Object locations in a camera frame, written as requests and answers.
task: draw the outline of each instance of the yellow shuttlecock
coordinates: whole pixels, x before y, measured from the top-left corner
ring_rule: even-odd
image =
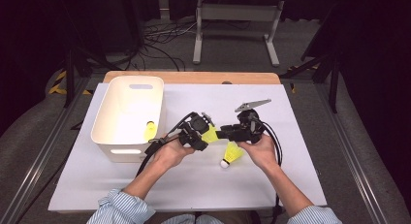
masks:
[[[226,152],[224,154],[224,159],[221,160],[220,166],[222,168],[228,168],[230,164],[241,157],[243,153],[244,151],[242,151],[242,148],[238,147],[236,143],[228,142]]]
[[[202,135],[202,140],[208,144],[218,141],[215,126],[209,125],[209,130]]]
[[[147,122],[147,126],[144,130],[144,139],[146,141],[150,141],[154,139],[155,135],[157,134],[157,126],[152,121]]]

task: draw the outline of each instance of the white table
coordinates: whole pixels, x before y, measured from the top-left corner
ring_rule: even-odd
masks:
[[[112,163],[90,132],[108,88],[100,83],[79,136],[51,198],[48,210],[86,211],[113,188],[135,176],[139,164]],[[218,126],[238,123],[234,109],[243,102],[272,102],[258,107],[260,118],[276,132],[283,149],[283,170],[315,204],[327,204],[283,85],[165,84],[166,129],[189,112],[206,112]],[[245,153],[228,169],[219,166],[227,141],[186,157],[153,186],[146,201],[159,211],[268,208],[275,205],[269,180]]]

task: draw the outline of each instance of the person's right hand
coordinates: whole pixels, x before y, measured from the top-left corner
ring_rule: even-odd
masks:
[[[253,162],[263,171],[267,167],[273,167],[277,164],[275,158],[275,145],[271,137],[263,134],[261,139],[256,144],[248,144],[246,142],[237,143],[237,145],[250,155]]]

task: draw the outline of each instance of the yellow and black hazard tape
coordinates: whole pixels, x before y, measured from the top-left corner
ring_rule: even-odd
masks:
[[[64,78],[66,77],[66,69],[63,68],[60,72],[60,74],[58,75],[57,79],[55,79],[55,82],[53,84],[53,86],[51,87],[50,91],[48,92],[48,94],[61,94],[61,95],[65,95],[67,94],[67,90],[66,89],[61,89],[59,88],[61,81],[64,80]],[[94,94],[94,90],[83,90],[82,91],[83,95],[92,95]]]

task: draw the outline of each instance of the gray floor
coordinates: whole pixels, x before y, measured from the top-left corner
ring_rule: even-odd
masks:
[[[247,23],[236,23],[245,26]],[[274,38],[274,45],[280,60],[280,67],[273,68],[262,36],[269,26],[253,22],[246,30],[238,30],[225,23],[212,23],[204,32],[202,63],[191,63],[195,36],[187,32],[170,43],[156,44],[173,57],[184,61],[187,71],[227,71],[227,72],[274,72],[283,74],[290,66],[300,65],[300,56],[308,46],[318,29],[316,21],[280,22]],[[142,50],[151,56],[164,56],[155,49]],[[174,70],[170,59],[144,58],[133,59],[133,64],[143,70]],[[88,81],[87,89],[94,89],[103,80],[104,70],[96,70]],[[292,80],[283,80],[290,98],[300,130],[319,172],[319,178],[329,207],[344,223],[374,223],[369,214],[358,182],[352,173],[343,153],[338,132],[328,117],[327,106],[321,100],[319,86],[309,80],[310,73],[303,73]],[[296,86],[292,92],[290,82]],[[58,136],[53,152],[38,178],[28,201],[39,193],[41,187],[63,161],[76,138],[77,131],[70,127],[84,118],[91,95],[81,95],[70,113],[61,134]],[[65,97],[51,94],[18,119],[0,139],[0,190],[5,191],[0,200],[0,213],[5,213],[13,200],[17,189],[23,182],[27,170],[33,164],[40,149],[53,130],[59,114],[62,112]],[[363,166],[369,186],[374,192],[378,205],[383,210],[386,221],[381,223],[411,223],[410,215],[403,203],[395,183],[381,162],[378,153],[367,135],[363,124],[340,80],[337,95],[338,119],[347,133],[356,155]],[[57,179],[46,188],[34,205],[25,214],[21,223],[85,223],[91,213],[60,214],[47,211]],[[259,210],[263,223],[270,222],[270,210]],[[286,223],[287,215],[279,217],[277,223]]]

